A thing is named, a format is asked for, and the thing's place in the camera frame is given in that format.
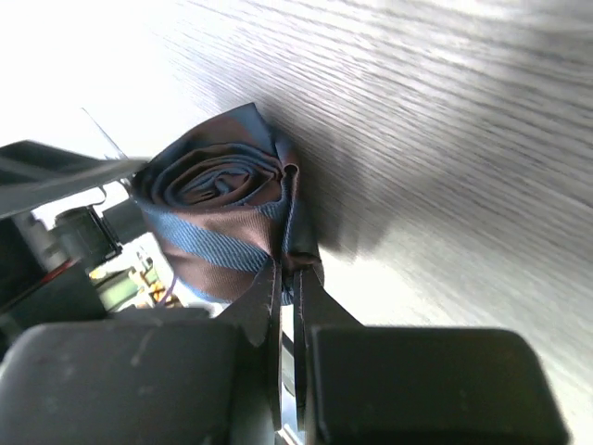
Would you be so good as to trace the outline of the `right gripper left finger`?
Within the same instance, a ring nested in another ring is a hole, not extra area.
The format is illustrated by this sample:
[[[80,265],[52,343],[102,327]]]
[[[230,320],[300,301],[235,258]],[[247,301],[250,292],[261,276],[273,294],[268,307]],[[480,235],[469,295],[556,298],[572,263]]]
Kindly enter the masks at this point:
[[[5,444],[272,444],[282,426],[282,272],[214,318],[122,311],[40,324],[1,364]]]

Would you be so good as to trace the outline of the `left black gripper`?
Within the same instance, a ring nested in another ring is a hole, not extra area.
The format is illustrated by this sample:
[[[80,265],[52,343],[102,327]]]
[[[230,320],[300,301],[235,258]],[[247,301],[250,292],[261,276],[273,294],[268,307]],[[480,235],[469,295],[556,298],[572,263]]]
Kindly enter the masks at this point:
[[[144,159],[96,159],[32,140],[1,148],[1,323],[100,320],[107,310],[89,273],[147,232],[134,203],[98,215],[67,210],[49,230],[30,213],[141,170]]]

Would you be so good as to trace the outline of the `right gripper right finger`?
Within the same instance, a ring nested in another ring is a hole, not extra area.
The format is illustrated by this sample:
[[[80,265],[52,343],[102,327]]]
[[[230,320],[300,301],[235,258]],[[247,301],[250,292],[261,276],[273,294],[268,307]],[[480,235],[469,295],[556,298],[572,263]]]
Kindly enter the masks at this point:
[[[294,283],[296,419],[309,444],[566,444],[540,360],[498,328],[366,326],[314,268]]]

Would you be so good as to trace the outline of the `blue brown striped tie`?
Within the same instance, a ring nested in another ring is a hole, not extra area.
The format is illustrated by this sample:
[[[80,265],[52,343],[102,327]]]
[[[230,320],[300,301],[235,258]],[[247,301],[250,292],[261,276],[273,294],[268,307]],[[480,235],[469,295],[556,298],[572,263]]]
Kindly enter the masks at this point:
[[[321,266],[300,183],[292,141],[247,103],[172,142],[134,175],[131,195],[197,298],[230,304],[274,261],[290,305],[297,272]]]

